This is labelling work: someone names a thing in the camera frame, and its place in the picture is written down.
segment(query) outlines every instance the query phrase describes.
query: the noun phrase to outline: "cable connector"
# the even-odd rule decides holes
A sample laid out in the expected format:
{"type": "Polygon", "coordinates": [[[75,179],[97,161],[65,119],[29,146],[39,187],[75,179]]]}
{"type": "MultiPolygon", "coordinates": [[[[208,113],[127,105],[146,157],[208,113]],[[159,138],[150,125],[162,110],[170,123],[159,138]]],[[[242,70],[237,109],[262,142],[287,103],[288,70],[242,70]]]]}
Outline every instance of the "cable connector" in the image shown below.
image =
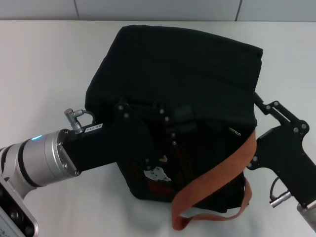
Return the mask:
{"type": "Polygon", "coordinates": [[[279,206],[282,202],[288,200],[290,197],[292,197],[292,194],[290,193],[290,191],[286,191],[283,194],[281,194],[280,196],[274,198],[274,200],[270,201],[270,205],[275,208],[276,206],[279,206]]]}
{"type": "Polygon", "coordinates": [[[77,117],[83,115],[82,110],[73,111],[73,109],[67,109],[64,111],[64,114],[66,115],[71,127],[75,131],[76,134],[83,133],[83,128],[80,124],[80,122],[77,120],[77,117]]]}

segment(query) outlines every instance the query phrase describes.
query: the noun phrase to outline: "orange strap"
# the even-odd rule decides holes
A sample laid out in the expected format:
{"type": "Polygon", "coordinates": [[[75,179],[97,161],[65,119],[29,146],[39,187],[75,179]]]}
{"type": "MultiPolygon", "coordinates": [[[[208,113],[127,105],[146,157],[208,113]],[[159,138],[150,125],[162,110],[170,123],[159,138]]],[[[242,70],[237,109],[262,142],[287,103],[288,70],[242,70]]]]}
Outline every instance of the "orange strap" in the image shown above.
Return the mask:
{"type": "Polygon", "coordinates": [[[193,180],[175,196],[172,201],[172,226],[175,230],[183,230],[192,220],[226,221],[238,217],[251,199],[252,192],[249,182],[245,179],[245,194],[240,211],[232,217],[211,214],[199,214],[190,218],[180,216],[199,201],[232,181],[243,172],[250,163],[257,149],[256,134],[253,132],[246,142],[231,156],[219,165],[193,180]]]}

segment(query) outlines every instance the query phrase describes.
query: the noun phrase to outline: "white tabletop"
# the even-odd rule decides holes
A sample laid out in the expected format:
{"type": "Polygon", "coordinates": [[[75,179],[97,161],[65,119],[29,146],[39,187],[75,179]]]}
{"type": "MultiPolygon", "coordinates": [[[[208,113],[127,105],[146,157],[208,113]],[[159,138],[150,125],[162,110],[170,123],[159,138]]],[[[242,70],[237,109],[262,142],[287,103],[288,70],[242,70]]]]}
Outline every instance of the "white tabletop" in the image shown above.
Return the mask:
{"type": "MultiPolygon", "coordinates": [[[[70,128],[63,111],[84,107],[86,89],[113,39],[130,24],[191,28],[262,48],[256,91],[308,122],[304,149],[316,161],[316,23],[0,21],[0,147],[70,128]]],[[[256,117],[257,136],[278,125],[258,109],[256,117]]],[[[88,124],[90,117],[81,121],[88,124]]],[[[314,236],[294,198],[270,207],[272,171],[245,175],[253,198],[242,216],[196,221],[182,232],[171,227],[170,204],[136,199],[116,164],[39,188],[24,203],[39,223],[40,237],[314,236]]],[[[275,192],[285,189],[279,182],[275,192]]]]}

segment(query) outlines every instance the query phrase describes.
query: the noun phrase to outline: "bolt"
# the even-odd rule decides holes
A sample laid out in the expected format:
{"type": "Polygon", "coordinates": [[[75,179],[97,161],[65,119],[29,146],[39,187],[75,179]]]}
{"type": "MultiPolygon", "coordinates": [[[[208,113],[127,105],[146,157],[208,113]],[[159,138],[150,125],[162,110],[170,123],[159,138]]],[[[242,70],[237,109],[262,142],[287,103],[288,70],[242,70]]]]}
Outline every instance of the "bolt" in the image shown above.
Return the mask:
{"type": "Polygon", "coordinates": [[[33,234],[33,228],[31,226],[27,226],[25,228],[25,235],[31,236],[33,234]]]}
{"type": "Polygon", "coordinates": [[[19,217],[19,214],[16,210],[11,211],[10,213],[10,218],[12,221],[16,221],[19,217]]]}

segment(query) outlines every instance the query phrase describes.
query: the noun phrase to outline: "black cable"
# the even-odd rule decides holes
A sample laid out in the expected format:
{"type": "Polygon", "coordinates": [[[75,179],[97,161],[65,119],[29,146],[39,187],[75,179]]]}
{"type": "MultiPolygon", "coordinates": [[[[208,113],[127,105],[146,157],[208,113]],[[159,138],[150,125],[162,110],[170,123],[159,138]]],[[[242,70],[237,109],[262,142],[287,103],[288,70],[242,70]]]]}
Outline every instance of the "black cable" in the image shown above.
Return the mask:
{"type": "Polygon", "coordinates": [[[271,185],[271,188],[270,188],[270,199],[271,199],[271,200],[273,200],[273,199],[276,198],[275,196],[273,196],[273,189],[275,188],[275,185],[276,185],[276,183],[277,183],[277,181],[278,181],[279,179],[280,179],[280,178],[277,177],[277,178],[273,181],[273,183],[272,183],[272,185],[271,185]]]}
{"type": "Polygon", "coordinates": [[[82,112],[83,112],[84,114],[89,114],[89,115],[91,115],[91,116],[92,116],[92,124],[95,124],[95,115],[94,115],[93,112],[90,112],[90,111],[88,111],[88,110],[83,110],[82,112]]]}

